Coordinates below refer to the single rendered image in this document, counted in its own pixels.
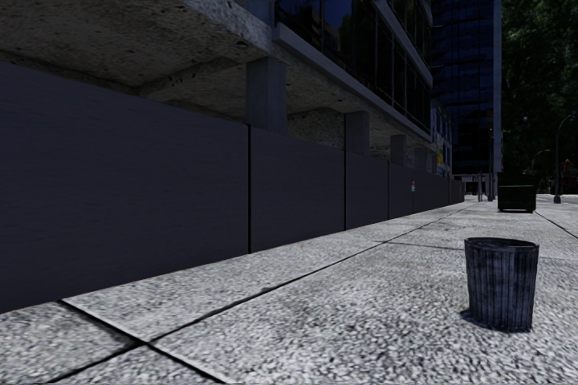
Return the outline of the dark box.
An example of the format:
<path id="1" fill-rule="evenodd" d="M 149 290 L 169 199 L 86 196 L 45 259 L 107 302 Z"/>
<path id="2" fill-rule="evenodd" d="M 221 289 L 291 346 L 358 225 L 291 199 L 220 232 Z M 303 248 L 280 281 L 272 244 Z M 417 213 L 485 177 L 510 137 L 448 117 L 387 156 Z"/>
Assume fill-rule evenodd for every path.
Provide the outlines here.
<path id="1" fill-rule="evenodd" d="M 499 172 L 498 210 L 525 210 L 532 213 L 536 209 L 536 178 L 533 175 Z"/>

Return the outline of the grey street lamp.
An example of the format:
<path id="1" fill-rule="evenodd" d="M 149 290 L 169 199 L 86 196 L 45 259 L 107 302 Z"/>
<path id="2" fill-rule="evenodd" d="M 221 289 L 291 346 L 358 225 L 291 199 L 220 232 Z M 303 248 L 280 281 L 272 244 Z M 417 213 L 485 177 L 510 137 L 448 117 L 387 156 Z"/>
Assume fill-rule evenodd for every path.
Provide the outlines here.
<path id="1" fill-rule="evenodd" d="M 562 127 L 564 126 L 564 124 L 570 120 L 572 117 L 575 117 L 576 115 L 578 115 L 578 109 L 570 112 L 568 115 L 566 115 L 560 122 L 557 131 L 556 131 L 556 146 L 555 146 L 555 159 L 556 159 L 556 163 L 555 163 L 555 172 L 556 172 L 556 178 L 555 178 L 555 195 L 553 197 L 553 203 L 554 204 L 560 204 L 561 203 L 561 197 L 560 197 L 560 156 L 559 156 L 559 147 L 560 147 L 560 133 L 562 130 Z"/>
<path id="2" fill-rule="evenodd" d="M 532 174 L 532 175 L 535 174 L 535 162 L 536 162 L 537 158 L 538 158 L 541 154 L 546 153 L 546 152 L 550 152 L 550 151 L 551 151 L 551 149 L 545 148 L 545 149 L 543 149 L 543 150 L 540 150 L 539 152 L 537 152 L 537 153 L 533 156 L 533 158 L 532 158 L 532 160 L 531 160 L 531 174 Z"/>

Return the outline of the glass tower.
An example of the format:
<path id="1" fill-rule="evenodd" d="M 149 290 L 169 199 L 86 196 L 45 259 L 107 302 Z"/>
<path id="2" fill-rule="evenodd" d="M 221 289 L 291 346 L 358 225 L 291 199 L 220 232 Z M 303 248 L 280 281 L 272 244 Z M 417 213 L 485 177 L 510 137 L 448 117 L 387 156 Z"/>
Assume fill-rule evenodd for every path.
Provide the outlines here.
<path id="1" fill-rule="evenodd" d="M 433 97 L 452 119 L 452 174 L 492 201 L 502 170 L 501 0 L 432 0 Z"/>

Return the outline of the trees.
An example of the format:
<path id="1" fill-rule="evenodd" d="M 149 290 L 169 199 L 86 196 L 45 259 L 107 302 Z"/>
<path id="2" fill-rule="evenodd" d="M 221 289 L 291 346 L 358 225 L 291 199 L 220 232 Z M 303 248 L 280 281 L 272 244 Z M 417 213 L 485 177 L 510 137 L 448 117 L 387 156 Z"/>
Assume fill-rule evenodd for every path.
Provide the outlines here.
<path id="1" fill-rule="evenodd" d="M 578 109 L 578 0 L 502 1 L 503 170 L 552 187 L 556 131 Z M 560 171 L 578 176 L 578 115 L 560 133 Z"/>

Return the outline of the dark ribbed bin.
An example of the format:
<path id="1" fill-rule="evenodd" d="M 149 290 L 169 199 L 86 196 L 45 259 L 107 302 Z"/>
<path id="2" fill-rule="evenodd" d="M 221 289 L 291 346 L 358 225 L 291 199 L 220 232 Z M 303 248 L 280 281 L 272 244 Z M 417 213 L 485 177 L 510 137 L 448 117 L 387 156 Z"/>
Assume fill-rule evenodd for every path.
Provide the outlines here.
<path id="1" fill-rule="evenodd" d="M 469 308 L 476 323 L 507 333 L 532 329 L 539 245 L 500 237 L 464 241 Z"/>

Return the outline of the dark hoarding fence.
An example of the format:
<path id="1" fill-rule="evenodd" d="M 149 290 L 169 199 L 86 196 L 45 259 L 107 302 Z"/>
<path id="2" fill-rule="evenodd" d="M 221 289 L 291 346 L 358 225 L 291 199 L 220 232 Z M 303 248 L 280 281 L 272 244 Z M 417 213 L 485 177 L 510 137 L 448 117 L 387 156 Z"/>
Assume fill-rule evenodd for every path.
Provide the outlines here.
<path id="1" fill-rule="evenodd" d="M 456 180 L 0 62 L 0 314 L 463 199 Z"/>

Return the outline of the pale concrete building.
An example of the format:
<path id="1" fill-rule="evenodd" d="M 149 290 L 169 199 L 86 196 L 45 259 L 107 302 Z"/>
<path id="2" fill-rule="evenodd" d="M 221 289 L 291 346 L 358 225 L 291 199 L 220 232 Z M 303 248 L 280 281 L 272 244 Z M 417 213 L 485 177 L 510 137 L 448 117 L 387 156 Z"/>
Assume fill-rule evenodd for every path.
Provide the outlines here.
<path id="1" fill-rule="evenodd" d="M 428 0 L 0 0 L 0 61 L 436 173 Z"/>

